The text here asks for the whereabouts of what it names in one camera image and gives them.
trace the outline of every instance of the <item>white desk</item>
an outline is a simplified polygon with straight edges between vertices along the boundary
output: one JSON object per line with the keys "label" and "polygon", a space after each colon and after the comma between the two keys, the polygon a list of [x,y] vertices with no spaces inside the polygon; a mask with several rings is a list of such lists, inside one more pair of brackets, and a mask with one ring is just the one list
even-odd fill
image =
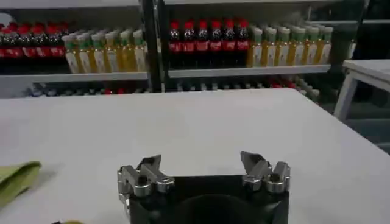
{"label": "white desk", "polygon": [[0,223],[125,224],[116,171],[242,174],[239,152],[291,166],[290,224],[388,223],[390,157],[291,89],[0,100],[0,164],[37,159]]}
{"label": "white desk", "polygon": [[334,115],[344,120],[358,81],[390,92],[390,60],[347,60],[343,66],[348,75],[342,84]]}

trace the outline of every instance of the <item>green cloth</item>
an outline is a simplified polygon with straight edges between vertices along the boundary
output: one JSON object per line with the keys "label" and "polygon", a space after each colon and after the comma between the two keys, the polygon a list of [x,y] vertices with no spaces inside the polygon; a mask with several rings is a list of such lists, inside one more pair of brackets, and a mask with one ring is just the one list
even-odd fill
{"label": "green cloth", "polygon": [[30,161],[14,166],[0,166],[0,208],[27,190],[36,179],[41,163]]}

